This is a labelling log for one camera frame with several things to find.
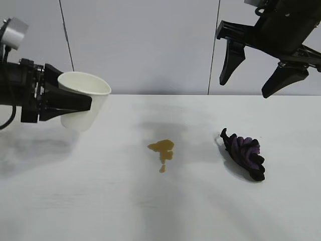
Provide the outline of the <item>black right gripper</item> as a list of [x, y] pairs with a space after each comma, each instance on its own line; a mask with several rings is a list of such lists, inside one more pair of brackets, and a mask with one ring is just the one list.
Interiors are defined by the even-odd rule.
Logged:
[[[245, 47], [260, 50], [283, 63], [297, 62], [320, 69], [320, 53], [303, 42], [320, 24], [320, 1], [260, 1], [253, 26], [221, 21], [218, 40], [227, 41], [220, 85], [225, 85], [236, 68], [245, 60]], [[306, 68], [277, 67], [262, 87], [268, 98], [279, 90], [305, 80]]]

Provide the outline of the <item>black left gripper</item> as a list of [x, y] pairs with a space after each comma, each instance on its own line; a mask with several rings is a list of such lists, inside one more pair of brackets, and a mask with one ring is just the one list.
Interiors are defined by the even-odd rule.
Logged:
[[51, 64], [37, 65], [29, 59], [21, 59], [24, 94], [21, 122], [48, 121], [69, 113], [88, 111], [92, 98], [59, 88], [58, 77], [63, 74]]

